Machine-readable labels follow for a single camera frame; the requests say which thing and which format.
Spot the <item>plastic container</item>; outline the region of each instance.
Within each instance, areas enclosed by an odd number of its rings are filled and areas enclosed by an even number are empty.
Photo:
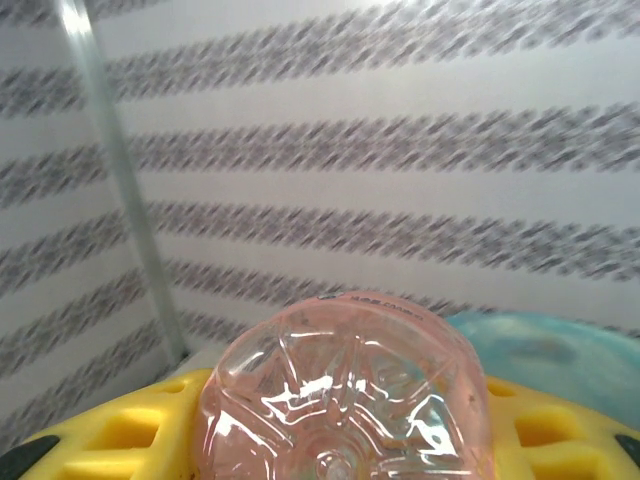
[[[194,423],[203,480],[494,478],[469,342],[402,299],[310,299],[237,339]]]
[[[538,313],[447,319],[488,375],[547,392],[640,429],[640,341]]]

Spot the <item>transparent plastic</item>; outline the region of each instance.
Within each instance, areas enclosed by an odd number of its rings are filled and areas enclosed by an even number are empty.
[[[249,330],[203,389],[202,480],[493,479],[484,374],[444,320],[350,292]]]

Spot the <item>teal object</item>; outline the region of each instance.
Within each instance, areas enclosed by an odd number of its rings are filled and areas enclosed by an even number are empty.
[[[640,430],[640,341],[535,313],[447,319],[488,375],[565,398]]]

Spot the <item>metal pole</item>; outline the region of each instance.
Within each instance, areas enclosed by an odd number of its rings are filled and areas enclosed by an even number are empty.
[[[149,278],[149,290],[157,310],[175,364],[188,355],[188,349],[177,321],[176,309],[165,278],[153,233],[122,125],[118,118],[104,61],[96,41],[84,0],[52,0],[73,59],[83,80],[89,113],[107,152],[110,173],[117,184],[131,223],[142,266]]]

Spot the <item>pink plastic bottle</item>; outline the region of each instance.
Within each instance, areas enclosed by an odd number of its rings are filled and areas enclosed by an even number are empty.
[[[202,480],[494,478],[473,348],[373,292],[309,299],[242,335],[194,428]]]

